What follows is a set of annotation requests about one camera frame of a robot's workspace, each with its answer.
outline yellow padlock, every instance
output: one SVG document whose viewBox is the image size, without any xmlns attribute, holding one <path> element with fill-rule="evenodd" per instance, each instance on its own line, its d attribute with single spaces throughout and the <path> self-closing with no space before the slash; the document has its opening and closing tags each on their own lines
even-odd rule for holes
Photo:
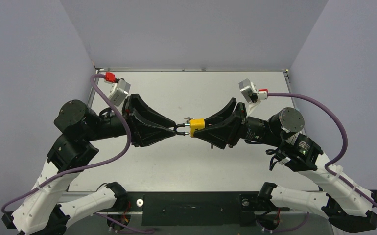
<svg viewBox="0 0 377 235">
<path fill-rule="evenodd" d="M 190 120 L 190 136 L 194 137 L 194 132 L 204 129 L 204 127 L 205 127 L 204 118 Z"/>
</svg>

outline gray floor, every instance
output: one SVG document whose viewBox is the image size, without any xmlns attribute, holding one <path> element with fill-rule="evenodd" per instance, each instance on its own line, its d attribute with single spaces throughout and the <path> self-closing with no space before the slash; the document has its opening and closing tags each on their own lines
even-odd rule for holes
<svg viewBox="0 0 377 235">
<path fill-rule="evenodd" d="M 300 224 L 304 214 L 284 214 L 281 216 L 279 229 L 291 228 Z M 147 229 L 140 226 L 141 215 L 133 215 L 129 226 Z M 259 235 L 262 234 L 260 227 L 239 227 L 239 225 L 224 226 L 159 226 L 155 227 L 156 235 L 192 235 L 192 234 L 217 234 L 217 235 Z M 65 235 L 112 235 L 108 232 L 106 220 L 98 216 L 90 216 L 73 224 Z M 324 218 L 310 215 L 308 222 L 298 230 L 282 233 L 282 235 L 332 235 L 331 225 Z"/>
</svg>

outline purple cable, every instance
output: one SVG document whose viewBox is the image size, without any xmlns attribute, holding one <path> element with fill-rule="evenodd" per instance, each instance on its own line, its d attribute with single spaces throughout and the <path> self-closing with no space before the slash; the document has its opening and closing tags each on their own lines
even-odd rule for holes
<svg viewBox="0 0 377 235">
<path fill-rule="evenodd" d="M 129 229 L 129 230 L 132 231 L 132 232 L 131 231 L 118 231 L 118 233 L 120 233 L 120 234 L 134 234 L 134 233 L 153 234 L 153 233 L 155 233 L 154 229 L 147 229 L 147 230 L 134 229 L 134 228 L 131 228 L 131 227 L 128 227 L 128 226 L 126 226 L 124 224 L 119 223 L 118 221 L 116 221 L 116 220 L 108 217 L 107 215 L 99 214 L 99 213 L 94 213 L 94 214 L 97 215 L 97 216 L 100 216 L 102 218 L 105 218 L 105 219 L 111 221 L 112 223 L 116 223 L 116 224 L 118 224 L 118 225 L 120 225 L 120 226 L 122 226 L 122 227 L 124 227 L 124 228 Z"/>
<path fill-rule="evenodd" d="M 308 218 L 309 218 L 309 212 L 306 213 L 306 217 L 304 219 L 304 221 L 299 224 L 297 227 L 294 227 L 294 228 L 290 228 L 290 229 L 277 229 L 277 230 L 270 230 L 270 229 L 266 229 L 265 227 L 263 227 L 258 220 L 256 220 L 257 224 L 259 224 L 259 226 L 263 227 L 263 229 L 265 231 L 268 231 L 268 232 L 271 232 L 274 234 L 274 233 L 284 233 L 284 232 L 290 232 L 290 231 L 294 231 L 294 230 L 297 230 L 299 229 L 300 227 L 304 226 L 305 223 L 308 221 Z"/>
<path fill-rule="evenodd" d="M 324 165 L 324 168 L 326 169 L 326 171 L 328 171 L 330 174 L 336 176 L 337 173 L 335 173 L 334 171 L 332 171 L 331 169 L 329 169 L 329 166 L 336 163 L 337 161 L 339 161 L 343 156 L 344 154 L 346 153 L 347 151 L 347 145 L 348 145 L 348 139 L 347 139 L 347 133 L 346 133 L 346 130 L 344 129 L 344 126 L 343 124 L 340 122 L 340 120 L 338 119 L 338 117 L 330 110 L 328 109 L 324 104 L 318 102 L 317 100 L 311 98 L 311 97 L 308 97 L 308 96 L 305 96 L 305 95 L 302 95 L 302 94 L 293 94 L 293 93 L 268 93 L 268 96 L 275 96 L 275 97 L 293 97 L 293 98 L 298 98 L 298 99 L 303 99 L 305 101 L 308 101 L 310 103 L 313 103 L 315 104 L 316 106 L 318 106 L 320 109 L 322 109 L 324 112 L 326 112 L 330 118 L 335 122 L 335 124 L 337 125 L 338 129 L 340 130 L 340 133 L 341 133 L 341 138 L 343 139 L 343 145 L 341 147 L 341 150 L 340 152 L 338 153 L 338 155 L 333 158 L 331 161 L 329 161 L 328 163 L 326 163 Z M 343 176 L 339 176 L 338 177 L 340 180 L 342 180 L 344 183 L 346 183 L 349 187 L 351 187 L 352 189 L 354 188 L 354 185 L 348 181 L 346 178 L 344 178 Z M 355 188 L 355 192 L 359 193 L 362 197 L 364 197 L 367 201 L 369 201 L 370 203 L 372 203 L 372 205 L 374 207 L 377 208 L 377 203 L 375 201 L 373 201 L 369 196 L 367 196 L 365 193 L 363 193 L 361 190 L 359 190 L 358 188 Z"/>
<path fill-rule="evenodd" d="M 86 169 L 90 169 L 90 168 L 94 168 L 94 167 L 98 167 L 98 166 L 101 166 L 101 165 L 106 165 L 108 163 L 111 163 L 111 162 L 119 159 L 120 157 L 122 157 L 126 153 L 126 151 L 128 151 L 129 146 L 131 145 L 131 130 L 129 129 L 129 126 L 126 123 L 125 119 L 123 118 L 122 114 L 118 111 L 118 109 L 115 107 L 115 105 L 108 99 L 108 97 L 106 97 L 106 95 L 97 86 L 97 84 L 94 81 L 96 78 L 105 78 L 105 75 L 96 74 L 96 75 L 91 76 L 90 77 L 91 85 L 95 89 L 95 91 L 100 95 L 100 97 L 106 102 L 106 104 L 108 104 L 108 106 L 114 111 L 115 115 L 119 118 L 120 122 L 122 123 L 122 125 L 125 129 L 125 132 L 126 132 L 126 136 L 127 136 L 126 145 L 125 145 L 124 149 L 118 155 L 116 155 L 115 157 L 113 157 L 111 159 L 108 159 L 108 160 L 105 160 L 105 161 L 102 161 L 102 162 L 99 162 L 99 163 L 95 163 L 95 164 L 92 164 L 92 165 L 86 165 L 86 166 L 73 168 L 73 169 L 70 169 L 70 170 L 60 172 L 59 174 L 56 174 L 56 175 L 50 177 L 49 179 L 47 179 L 46 181 L 44 181 L 43 183 L 41 183 L 39 185 L 39 187 L 43 188 L 48 183 L 52 182 L 53 180 L 55 180 L 59 177 L 66 175 L 66 174 L 76 173 L 76 172 L 79 172 L 79 171 L 83 171 L 83 170 L 86 170 Z M 17 202 L 17 201 L 19 201 L 19 200 L 21 200 L 25 197 L 28 197 L 28 196 L 34 194 L 35 192 L 37 192 L 38 190 L 39 190 L 38 188 L 34 188 L 30 192 L 27 192 L 27 193 L 25 193 L 25 194 L 23 194 L 19 197 L 16 197 L 16 198 L 8 201 L 7 203 L 5 203 L 1 207 L 1 212 L 6 213 L 7 211 L 5 210 L 5 208 L 8 205 L 11 205 L 14 202 Z"/>
</svg>

